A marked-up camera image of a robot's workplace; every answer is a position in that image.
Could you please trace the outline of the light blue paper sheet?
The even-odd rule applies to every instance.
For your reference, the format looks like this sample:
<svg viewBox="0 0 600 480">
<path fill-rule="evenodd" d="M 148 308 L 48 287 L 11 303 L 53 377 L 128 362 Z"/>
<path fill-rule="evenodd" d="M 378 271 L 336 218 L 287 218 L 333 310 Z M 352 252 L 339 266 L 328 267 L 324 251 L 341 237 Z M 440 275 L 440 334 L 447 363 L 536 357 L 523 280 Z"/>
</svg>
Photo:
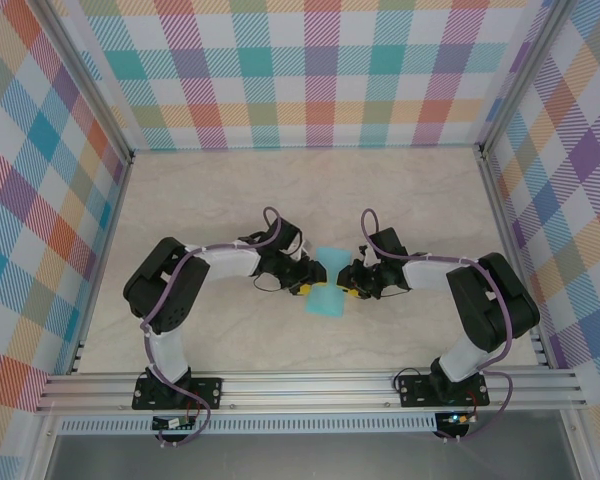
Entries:
<svg viewBox="0 0 600 480">
<path fill-rule="evenodd" d="M 319 247 L 316 260 L 325 268 L 326 283 L 311 287 L 306 312 L 330 317 L 341 317 L 344 312 L 345 292 L 337 286 L 338 274 L 351 263 L 349 250 Z"/>
</svg>

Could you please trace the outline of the grey metal sheet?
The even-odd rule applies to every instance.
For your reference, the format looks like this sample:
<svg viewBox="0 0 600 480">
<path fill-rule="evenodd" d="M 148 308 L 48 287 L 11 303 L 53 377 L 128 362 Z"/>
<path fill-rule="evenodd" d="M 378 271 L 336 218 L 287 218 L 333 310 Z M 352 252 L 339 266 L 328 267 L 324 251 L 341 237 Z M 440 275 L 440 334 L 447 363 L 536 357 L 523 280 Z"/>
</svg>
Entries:
<svg viewBox="0 0 600 480">
<path fill-rule="evenodd" d="M 63 436 L 45 480 L 580 480 L 562 449 L 443 444 L 418 435 Z"/>
</svg>

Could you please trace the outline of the aluminium mounting rail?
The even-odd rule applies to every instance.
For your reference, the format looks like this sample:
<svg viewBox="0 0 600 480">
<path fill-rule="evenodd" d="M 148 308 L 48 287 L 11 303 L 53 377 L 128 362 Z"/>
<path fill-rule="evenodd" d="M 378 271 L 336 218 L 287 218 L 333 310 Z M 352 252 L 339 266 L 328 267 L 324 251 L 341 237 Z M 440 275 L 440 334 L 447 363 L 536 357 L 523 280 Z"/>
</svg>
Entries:
<svg viewBox="0 0 600 480">
<path fill-rule="evenodd" d="M 540 367 L 507 367 L 513 381 L 510 410 L 562 410 L 587 406 L 575 373 Z M 131 413 L 137 373 L 51 376 L 39 414 Z M 391 413 L 400 410 L 388 370 L 222 372 L 219 414 Z"/>
</svg>

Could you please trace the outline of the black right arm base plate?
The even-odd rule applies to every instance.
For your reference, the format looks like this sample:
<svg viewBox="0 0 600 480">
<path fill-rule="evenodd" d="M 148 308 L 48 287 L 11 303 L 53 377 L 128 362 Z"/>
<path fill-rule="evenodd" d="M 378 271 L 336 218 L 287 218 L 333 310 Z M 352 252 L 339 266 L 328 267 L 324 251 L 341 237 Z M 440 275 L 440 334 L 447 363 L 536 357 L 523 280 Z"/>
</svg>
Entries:
<svg viewBox="0 0 600 480">
<path fill-rule="evenodd" d="M 424 374 L 404 374 L 394 378 L 394 387 L 403 408 L 413 407 L 482 407 L 490 404 L 485 377 L 474 374 L 452 383 L 440 393 Z"/>
</svg>

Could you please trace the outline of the aluminium side rail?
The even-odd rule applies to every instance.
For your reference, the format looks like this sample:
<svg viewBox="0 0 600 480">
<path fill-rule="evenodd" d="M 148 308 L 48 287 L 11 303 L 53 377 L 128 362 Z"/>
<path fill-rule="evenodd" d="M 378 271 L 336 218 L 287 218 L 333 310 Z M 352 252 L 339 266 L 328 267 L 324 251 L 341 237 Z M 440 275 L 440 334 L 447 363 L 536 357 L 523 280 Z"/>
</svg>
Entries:
<svg viewBox="0 0 600 480">
<path fill-rule="evenodd" d="M 68 356 L 65 358 L 64 363 L 62 364 L 62 367 L 60 369 L 61 374 L 71 375 L 74 372 L 75 365 L 78 363 L 80 357 L 78 351 L 84 347 L 84 343 L 86 341 L 89 327 L 95 311 L 101 284 L 104 278 L 107 260 L 115 237 L 116 227 L 120 218 L 120 213 L 131 178 L 131 172 L 135 163 L 135 157 L 135 153 L 131 152 L 122 170 L 119 192 L 116 196 L 113 205 L 113 210 L 111 212 L 107 229 L 105 231 L 106 236 L 104 237 L 103 249 L 101 251 L 100 256 L 98 257 L 98 262 L 96 263 L 96 267 L 94 270 L 94 278 L 89 290 L 89 296 L 87 299 L 85 310 L 79 317 L 76 330 L 74 331 L 74 335 L 72 336 L 71 342 L 69 343 Z"/>
<path fill-rule="evenodd" d="M 496 228 L 503 246 L 504 256 L 511 264 L 514 272 L 522 282 L 523 286 L 531 291 L 531 287 L 525 278 L 519 252 L 516 249 L 513 230 L 507 222 L 506 209 L 502 196 L 498 190 L 494 173 L 487 158 L 479 145 L 473 148 L 478 170 L 481 175 L 488 201 L 495 219 Z M 532 348 L 535 352 L 537 363 L 544 368 L 551 368 L 551 360 L 545 347 L 541 324 L 536 325 L 529 331 Z"/>
</svg>

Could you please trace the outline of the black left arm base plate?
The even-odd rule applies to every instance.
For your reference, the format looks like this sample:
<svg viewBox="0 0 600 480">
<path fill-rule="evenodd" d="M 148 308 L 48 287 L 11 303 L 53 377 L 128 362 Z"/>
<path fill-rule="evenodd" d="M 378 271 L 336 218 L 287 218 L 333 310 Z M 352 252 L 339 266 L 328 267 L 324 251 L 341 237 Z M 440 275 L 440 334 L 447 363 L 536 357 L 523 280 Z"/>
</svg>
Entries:
<svg viewBox="0 0 600 480">
<path fill-rule="evenodd" d="M 218 409 L 222 395 L 223 380 L 217 377 L 193 377 L 186 374 L 175 385 L 203 399 L 212 410 Z M 186 410 L 196 408 L 190 396 L 174 390 L 161 382 L 151 372 L 141 374 L 133 390 L 133 410 Z"/>
</svg>

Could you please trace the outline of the aluminium frame post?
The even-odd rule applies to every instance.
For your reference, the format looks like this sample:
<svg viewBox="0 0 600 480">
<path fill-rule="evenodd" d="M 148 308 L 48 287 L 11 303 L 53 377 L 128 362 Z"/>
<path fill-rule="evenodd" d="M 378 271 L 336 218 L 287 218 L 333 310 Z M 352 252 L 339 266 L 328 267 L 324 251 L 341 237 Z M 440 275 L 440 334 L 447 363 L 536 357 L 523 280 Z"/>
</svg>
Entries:
<svg viewBox="0 0 600 480">
<path fill-rule="evenodd" d="M 31 8 L 36 10 L 36 15 L 43 28 L 50 35 L 52 43 L 67 64 L 68 72 L 75 80 L 79 91 L 85 96 L 89 106 L 93 109 L 94 115 L 100 122 L 105 134 L 112 141 L 114 148 L 122 156 L 125 163 L 132 164 L 133 150 L 125 139 L 82 55 L 74 45 L 50 0 L 28 0 L 28 2 Z"/>
<path fill-rule="evenodd" d="M 496 111 L 484 138 L 476 144 L 479 162 L 486 162 L 489 159 L 489 154 L 511 122 L 514 111 L 538 74 L 551 46 L 577 3 L 578 0 L 552 0 L 534 42 L 528 47 L 527 53 L 520 62 L 519 70 L 513 77 L 507 95 Z"/>
</svg>

